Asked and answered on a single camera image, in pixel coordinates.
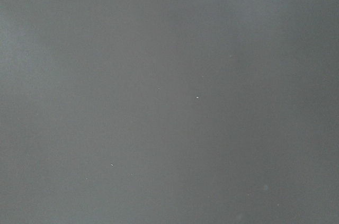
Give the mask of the grey laptop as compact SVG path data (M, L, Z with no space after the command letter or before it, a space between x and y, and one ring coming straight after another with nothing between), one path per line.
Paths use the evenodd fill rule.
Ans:
M338 223L338 0L1 0L1 223Z

